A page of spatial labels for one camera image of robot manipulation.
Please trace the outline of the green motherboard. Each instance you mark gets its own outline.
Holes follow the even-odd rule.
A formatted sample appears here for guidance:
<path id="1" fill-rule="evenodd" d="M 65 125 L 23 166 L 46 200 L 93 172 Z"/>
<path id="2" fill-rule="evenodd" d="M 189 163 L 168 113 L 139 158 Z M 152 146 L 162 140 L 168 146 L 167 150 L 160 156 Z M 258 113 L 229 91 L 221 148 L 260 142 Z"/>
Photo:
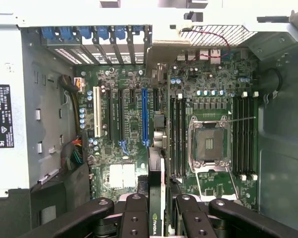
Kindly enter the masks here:
<path id="1" fill-rule="evenodd" d="M 188 125 L 191 117 L 213 120 L 226 115 L 233 119 L 233 98 L 259 96 L 255 91 L 258 58 L 249 51 L 234 50 L 230 53 L 213 50 L 209 57 L 205 52 L 183 52 L 168 69 L 169 114 L 170 99 L 174 98 L 174 150 L 175 169 L 171 174 L 170 158 L 170 120 L 169 120 L 169 179 L 168 210 L 170 214 L 175 207 L 175 198 L 185 193 L 197 196 L 208 203 L 215 198 L 233 200 L 251 210 L 257 209 L 257 181 L 246 180 L 239 174 L 233 174 L 233 123 L 230 123 L 230 165 L 226 172 L 192 173 L 188 163 Z M 78 77 L 85 79 L 85 93 L 80 93 L 79 129 L 80 136 L 75 142 L 74 160 L 89 163 L 91 178 L 91 197 L 104 196 L 117 202 L 123 194 L 138 192 L 149 198 L 149 147 L 142 143 L 142 88 L 148 92 L 149 145 L 153 138 L 152 88 L 143 65 L 98 65 L 78 69 Z M 101 88 L 102 137 L 94 133 L 93 87 Z M 118 126 L 118 90 L 124 91 L 124 140 L 119 141 Z M 135 103 L 130 104 L 129 90 L 135 90 Z M 108 138 L 108 90 L 112 93 L 113 140 Z M 186 174 L 176 174 L 176 99 L 186 99 Z M 255 166 L 257 165 L 257 108 Z M 134 164 L 136 187 L 114 189 L 109 186 L 109 166 L 114 164 Z"/>

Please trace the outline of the blue expansion slot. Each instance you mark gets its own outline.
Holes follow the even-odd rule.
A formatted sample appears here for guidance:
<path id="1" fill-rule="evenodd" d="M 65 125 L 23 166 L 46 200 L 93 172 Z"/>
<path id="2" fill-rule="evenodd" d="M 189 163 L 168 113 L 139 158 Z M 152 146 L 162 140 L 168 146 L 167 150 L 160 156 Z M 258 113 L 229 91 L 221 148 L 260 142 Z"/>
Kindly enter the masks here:
<path id="1" fill-rule="evenodd" d="M 141 96 L 142 96 L 142 143 L 145 147 L 149 147 L 148 92 L 146 88 L 142 88 Z"/>

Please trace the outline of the CPU socket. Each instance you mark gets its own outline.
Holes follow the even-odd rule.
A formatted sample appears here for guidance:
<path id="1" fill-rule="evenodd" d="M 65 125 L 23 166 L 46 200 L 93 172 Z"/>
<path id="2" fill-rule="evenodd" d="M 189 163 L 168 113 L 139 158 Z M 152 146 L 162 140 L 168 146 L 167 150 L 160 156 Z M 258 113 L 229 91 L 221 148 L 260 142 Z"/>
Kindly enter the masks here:
<path id="1" fill-rule="evenodd" d="M 192 173 L 226 172 L 230 159 L 231 130 L 228 117 L 198 119 L 188 125 L 187 158 Z"/>

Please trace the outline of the white expansion slot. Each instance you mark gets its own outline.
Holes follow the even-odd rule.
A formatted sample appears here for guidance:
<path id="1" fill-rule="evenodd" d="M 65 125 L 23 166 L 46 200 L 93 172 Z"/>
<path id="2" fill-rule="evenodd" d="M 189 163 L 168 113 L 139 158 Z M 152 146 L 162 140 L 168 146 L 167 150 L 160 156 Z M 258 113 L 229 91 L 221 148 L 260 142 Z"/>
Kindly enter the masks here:
<path id="1" fill-rule="evenodd" d="M 99 86 L 93 87 L 93 104 L 95 137 L 102 137 L 101 88 Z"/>

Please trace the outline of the grey power supply unit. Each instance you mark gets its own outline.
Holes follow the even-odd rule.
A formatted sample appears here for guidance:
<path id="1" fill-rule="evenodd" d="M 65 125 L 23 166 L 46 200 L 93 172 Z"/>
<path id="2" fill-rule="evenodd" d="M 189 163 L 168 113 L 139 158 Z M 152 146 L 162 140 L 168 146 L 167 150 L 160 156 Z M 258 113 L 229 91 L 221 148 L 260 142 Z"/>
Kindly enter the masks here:
<path id="1" fill-rule="evenodd" d="M 29 187 L 21 32 L 0 26 L 0 197 Z"/>

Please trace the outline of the thin metal locking lever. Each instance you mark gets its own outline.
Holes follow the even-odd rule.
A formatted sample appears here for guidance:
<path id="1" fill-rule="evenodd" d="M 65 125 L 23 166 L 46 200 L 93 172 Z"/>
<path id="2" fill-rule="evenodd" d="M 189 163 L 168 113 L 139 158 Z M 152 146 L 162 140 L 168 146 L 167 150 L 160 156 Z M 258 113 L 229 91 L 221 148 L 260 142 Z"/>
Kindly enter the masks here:
<path id="1" fill-rule="evenodd" d="M 251 120 L 251 119 L 256 119 L 256 117 L 253 116 L 253 117 L 246 117 L 246 118 L 240 118 L 240 119 L 223 119 L 220 122 L 233 123 L 233 122 L 244 121 L 244 120 Z"/>

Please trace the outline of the open black PC case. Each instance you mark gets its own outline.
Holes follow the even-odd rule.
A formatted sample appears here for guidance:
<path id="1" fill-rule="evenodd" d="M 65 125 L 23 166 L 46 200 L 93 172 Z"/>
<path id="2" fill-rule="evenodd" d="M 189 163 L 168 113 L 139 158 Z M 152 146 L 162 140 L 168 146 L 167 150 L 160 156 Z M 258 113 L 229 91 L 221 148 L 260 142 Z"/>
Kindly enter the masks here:
<path id="1" fill-rule="evenodd" d="M 132 64 L 146 70 L 148 49 L 156 44 L 169 46 L 169 64 L 183 52 L 209 57 L 213 50 L 245 49 L 258 58 L 257 209 L 252 211 L 298 231 L 298 0 L 210 0 L 204 9 L 0 0 L 0 26 L 12 25 L 22 38 L 30 187 L 0 197 L 0 238 L 18 238 L 35 229 L 32 189 L 61 171 L 84 163 L 89 167 L 87 160 L 73 157 L 80 136 L 80 93 L 73 85 L 78 69 Z M 126 26 L 124 40 L 115 36 L 118 25 Z M 143 26 L 140 35 L 132 34 L 134 25 Z M 62 26 L 73 28 L 73 40 L 61 37 Z M 92 38 L 82 37 L 79 26 L 91 26 Z M 108 40 L 98 36 L 97 26 L 109 27 Z M 55 39 L 44 38 L 42 27 L 54 27 Z M 119 238 L 118 223 L 127 196 L 134 193 L 142 194 L 126 193 L 113 201 L 114 214 L 99 220 L 84 238 Z M 89 201 L 96 198 L 90 184 Z"/>

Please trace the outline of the black plastic cover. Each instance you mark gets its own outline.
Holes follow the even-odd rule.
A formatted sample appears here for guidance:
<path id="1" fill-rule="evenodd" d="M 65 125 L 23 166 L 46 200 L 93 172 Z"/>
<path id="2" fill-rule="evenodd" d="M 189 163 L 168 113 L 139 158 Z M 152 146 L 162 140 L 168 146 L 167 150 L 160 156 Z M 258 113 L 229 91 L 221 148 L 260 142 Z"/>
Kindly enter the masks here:
<path id="1" fill-rule="evenodd" d="M 90 200 L 89 167 L 61 171 L 31 191 L 32 228 L 72 211 Z"/>

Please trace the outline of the black RAM slot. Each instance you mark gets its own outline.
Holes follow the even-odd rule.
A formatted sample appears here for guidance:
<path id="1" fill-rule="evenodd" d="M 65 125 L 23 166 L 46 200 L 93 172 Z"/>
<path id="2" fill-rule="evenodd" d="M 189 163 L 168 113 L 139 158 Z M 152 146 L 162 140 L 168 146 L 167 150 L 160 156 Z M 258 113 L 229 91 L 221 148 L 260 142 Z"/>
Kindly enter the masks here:
<path id="1" fill-rule="evenodd" d="M 171 174 L 174 174 L 175 169 L 175 150 L 174 150 L 174 98 L 170 99 L 170 158 L 171 158 Z"/>
<path id="2" fill-rule="evenodd" d="M 238 98 L 233 98 L 233 119 L 238 119 Z M 233 174 L 236 176 L 238 172 L 238 122 L 233 122 Z"/>
<path id="3" fill-rule="evenodd" d="M 176 99 L 176 174 L 182 176 L 182 135 L 181 135 L 181 99 Z"/>
<path id="4" fill-rule="evenodd" d="M 255 137 L 256 137 L 256 106 L 257 106 L 257 97 L 250 97 L 249 99 L 249 175 L 252 181 L 257 181 L 256 166 L 255 166 Z"/>
<path id="5" fill-rule="evenodd" d="M 248 103 L 249 98 L 244 98 L 244 118 L 247 118 L 249 116 L 249 109 L 248 109 Z M 249 119 L 244 120 L 244 174 L 246 175 L 248 172 L 248 136 L 249 136 Z"/>
<path id="6" fill-rule="evenodd" d="M 182 176 L 186 174 L 186 99 L 181 101 Z"/>
<path id="7" fill-rule="evenodd" d="M 239 119 L 244 117 L 244 101 L 243 98 L 239 98 Z M 239 126 L 239 174 L 242 181 L 246 180 L 246 175 L 244 174 L 244 121 L 238 122 Z"/>

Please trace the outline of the white power connector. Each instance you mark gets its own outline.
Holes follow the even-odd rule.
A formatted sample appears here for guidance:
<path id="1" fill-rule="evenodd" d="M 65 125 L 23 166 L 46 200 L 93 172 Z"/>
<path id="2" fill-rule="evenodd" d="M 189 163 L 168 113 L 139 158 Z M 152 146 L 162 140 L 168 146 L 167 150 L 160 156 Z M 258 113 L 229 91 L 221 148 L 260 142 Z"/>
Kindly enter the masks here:
<path id="1" fill-rule="evenodd" d="M 82 77 L 74 77 L 73 85 L 78 88 L 78 93 L 85 93 L 85 79 Z"/>

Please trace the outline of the long black expansion slot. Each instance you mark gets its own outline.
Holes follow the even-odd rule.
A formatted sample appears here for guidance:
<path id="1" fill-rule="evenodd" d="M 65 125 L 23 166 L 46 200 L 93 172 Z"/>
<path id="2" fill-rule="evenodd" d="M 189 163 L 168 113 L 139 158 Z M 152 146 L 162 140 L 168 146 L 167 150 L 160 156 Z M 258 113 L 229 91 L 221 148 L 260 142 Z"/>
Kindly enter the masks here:
<path id="1" fill-rule="evenodd" d="M 118 126 L 119 141 L 124 140 L 124 91 L 118 90 Z"/>
<path id="2" fill-rule="evenodd" d="M 113 140 L 113 109 L 112 109 L 112 93 L 111 90 L 108 90 L 108 95 L 107 95 L 107 99 L 108 99 L 108 138 L 109 141 Z"/>

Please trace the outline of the silver chipset heatsink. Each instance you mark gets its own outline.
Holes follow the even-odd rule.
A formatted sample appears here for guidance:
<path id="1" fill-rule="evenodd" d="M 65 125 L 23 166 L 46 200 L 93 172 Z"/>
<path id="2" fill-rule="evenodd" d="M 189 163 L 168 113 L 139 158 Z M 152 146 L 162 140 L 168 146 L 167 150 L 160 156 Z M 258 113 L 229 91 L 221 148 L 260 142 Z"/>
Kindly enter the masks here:
<path id="1" fill-rule="evenodd" d="M 109 186 L 114 189 L 136 187 L 134 164 L 114 164 L 109 166 Z"/>

